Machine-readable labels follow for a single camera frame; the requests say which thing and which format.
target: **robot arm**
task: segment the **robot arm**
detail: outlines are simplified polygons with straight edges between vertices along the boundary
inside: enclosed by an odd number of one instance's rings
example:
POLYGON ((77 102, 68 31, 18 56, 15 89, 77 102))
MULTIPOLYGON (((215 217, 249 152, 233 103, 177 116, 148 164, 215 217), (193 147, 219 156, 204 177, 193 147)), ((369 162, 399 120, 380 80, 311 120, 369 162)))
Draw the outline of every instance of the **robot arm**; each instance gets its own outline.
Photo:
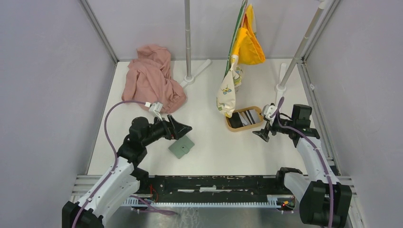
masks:
POLYGON ((77 203, 67 202, 62 210, 62 228, 71 228, 73 221, 82 207, 77 227, 103 228, 122 203, 137 192, 140 181, 148 177, 148 172, 138 168, 147 154, 146 146, 160 138, 168 140, 180 139, 192 127, 174 120, 171 115, 165 121, 160 116, 149 124, 145 117, 137 117, 132 121, 129 134, 117 152, 117 164, 114 171, 112 165, 98 180, 93 188, 81 197, 77 203))
POLYGON ((326 162, 319 133, 316 129, 310 128, 309 118, 312 108, 295 104, 291 118, 282 119, 277 111, 280 106, 280 103, 279 107, 274 104, 266 105, 262 111, 262 116, 267 121, 266 126, 253 133, 266 142, 269 141, 269 132, 272 135, 287 134, 301 154, 309 181, 304 178, 300 170, 283 167, 276 174, 279 185, 289 189, 299 201, 299 214, 303 223, 328 226, 331 219, 332 227, 344 227, 352 192, 349 186, 340 184, 326 162))

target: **silver rod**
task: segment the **silver rod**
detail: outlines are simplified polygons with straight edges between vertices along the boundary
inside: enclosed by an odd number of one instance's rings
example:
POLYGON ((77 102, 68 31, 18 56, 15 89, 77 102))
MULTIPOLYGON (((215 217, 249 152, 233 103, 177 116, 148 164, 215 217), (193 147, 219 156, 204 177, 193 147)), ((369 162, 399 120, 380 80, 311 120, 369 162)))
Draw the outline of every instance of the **silver rod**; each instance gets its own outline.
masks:
POLYGON ((316 13, 315 13, 315 15, 314 15, 314 18, 312 19, 311 24, 309 25, 308 30, 307 30, 307 32, 305 33, 304 38, 302 39, 301 43, 299 44, 299 47, 298 47, 298 49, 297 49, 297 52, 295 53, 294 58, 292 59, 290 65, 289 65, 289 67, 288 67, 288 69, 287 69, 287 71, 286 71, 286 74, 284 75, 284 78, 283 78, 283 80, 282 80, 281 83, 280 83, 280 88, 284 88, 284 87, 285 87, 285 85, 286 85, 286 83, 287 83, 287 81, 288 81, 288 78, 289 78, 289 76, 291 75, 291 72, 292 72, 292 70, 294 69, 295 64, 297 63, 297 60, 298 60, 299 58, 301 58, 301 53, 302 53, 302 51, 304 50, 305 45, 307 44, 307 42, 308 42, 308 40, 309 40, 309 37, 311 36, 311 33, 312 33, 312 31, 314 30, 314 28, 315 28, 317 22, 319 21, 319 18, 320 18, 320 15, 322 14, 322 12, 323 12, 323 9, 322 9, 322 8, 320 8, 320 7, 317 8, 317 11, 316 11, 316 13))
POLYGON ((190 0, 185 0, 185 35, 186 35, 186 79, 191 80, 191 45, 190 45, 190 0))
POLYGON ((332 17, 333 13, 335 12, 335 10, 338 7, 340 2, 341 2, 341 0, 332 1, 331 5, 329 6, 329 10, 326 12, 326 15, 323 17, 323 20, 321 21, 316 33, 311 35, 312 41, 309 43, 308 48, 305 51, 305 53, 302 53, 302 56, 304 57, 305 61, 308 61, 309 55, 311 54, 317 40, 319 39, 320 34, 322 34, 323 30, 325 29, 327 23, 329 22, 330 18, 332 17))

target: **wooden tray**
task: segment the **wooden tray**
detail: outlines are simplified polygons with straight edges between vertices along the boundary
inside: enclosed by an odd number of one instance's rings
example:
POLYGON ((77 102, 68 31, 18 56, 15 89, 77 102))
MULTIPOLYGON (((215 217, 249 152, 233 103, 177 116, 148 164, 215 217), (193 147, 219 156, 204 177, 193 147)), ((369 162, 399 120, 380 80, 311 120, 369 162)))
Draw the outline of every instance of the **wooden tray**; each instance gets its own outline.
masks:
POLYGON ((235 110, 234 113, 244 112, 244 111, 252 110, 252 109, 256 110, 256 112, 259 114, 259 119, 260 119, 259 123, 255 123, 255 124, 252 124, 252 125, 239 127, 239 128, 232 128, 228 117, 226 117, 225 121, 227 122, 228 129, 230 131, 232 131, 232 132, 240 132, 240 131, 244 131, 244 130, 247 130, 247 129, 252 129, 252 128, 255 128, 255 127, 259 127, 260 125, 262 125, 263 116, 260 115, 262 113, 262 110, 259 107, 251 106, 251 107, 248 107, 248 108, 242 108, 242 109, 235 110))

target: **cable clip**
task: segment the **cable clip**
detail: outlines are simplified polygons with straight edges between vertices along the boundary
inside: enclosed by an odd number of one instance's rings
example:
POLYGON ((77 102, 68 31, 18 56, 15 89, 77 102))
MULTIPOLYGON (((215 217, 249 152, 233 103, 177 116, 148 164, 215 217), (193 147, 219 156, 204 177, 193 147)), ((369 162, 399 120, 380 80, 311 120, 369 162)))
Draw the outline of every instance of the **cable clip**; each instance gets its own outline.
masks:
POLYGON ((160 111, 163 108, 163 104, 160 102, 154 102, 151 107, 148 109, 154 116, 158 117, 160 120, 163 120, 161 117, 160 111))
POLYGON ((263 107, 263 110, 262 110, 262 116, 263 117, 265 117, 266 119, 268 119, 268 120, 270 120, 271 122, 273 122, 274 121, 274 119, 276 118, 273 114, 274 113, 276 113, 276 111, 277 111, 277 107, 275 106, 275 105, 265 105, 264 107, 263 107))
POLYGON ((137 212, 137 214, 140 214, 140 210, 139 210, 139 209, 136 209, 136 208, 130 208, 130 210, 131 210, 131 211, 136 211, 136 212, 137 212))

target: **white table surface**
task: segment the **white table surface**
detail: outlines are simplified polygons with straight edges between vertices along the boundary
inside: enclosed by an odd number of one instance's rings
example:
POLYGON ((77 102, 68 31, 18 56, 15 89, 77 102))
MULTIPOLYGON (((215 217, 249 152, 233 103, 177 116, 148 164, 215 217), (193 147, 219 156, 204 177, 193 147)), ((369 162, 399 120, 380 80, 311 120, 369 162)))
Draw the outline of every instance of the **white table surface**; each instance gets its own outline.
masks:
MULTIPOLYGON (((274 87, 280 65, 283 62, 289 64, 290 61, 267 59, 263 64, 244 66, 245 76, 237 93, 237 109, 249 106, 263 108, 275 102, 274 87)), ((192 69, 195 70, 203 62, 192 61, 192 69)), ((128 64, 117 64, 104 118, 107 111, 121 101, 128 64)), ((177 121, 193 128, 187 134, 195 143, 190 152, 177 159, 168 150, 174 141, 160 139, 147 147, 148 154, 139 167, 149 171, 150 175, 272 175, 280 167, 294 167, 306 173, 302 158, 287 135, 270 135, 270 141, 265 142, 252 133, 264 124, 237 133, 227 129, 225 118, 216 107, 216 93, 223 79, 225 64, 226 60, 213 60, 195 83, 185 88, 187 102, 173 113, 177 121)), ((173 78, 180 83, 186 73, 186 62, 172 61, 171 67, 173 78)), ((291 115, 293 104, 308 104, 297 67, 286 87, 282 112, 291 115)), ((107 129, 116 149, 128 134, 131 121, 138 116, 144 116, 150 122, 153 120, 150 113, 132 103, 122 104, 111 113, 107 129)), ((104 118, 100 123, 89 175, 103 174, 113 162, 113 152, 104 133, 104 118)))

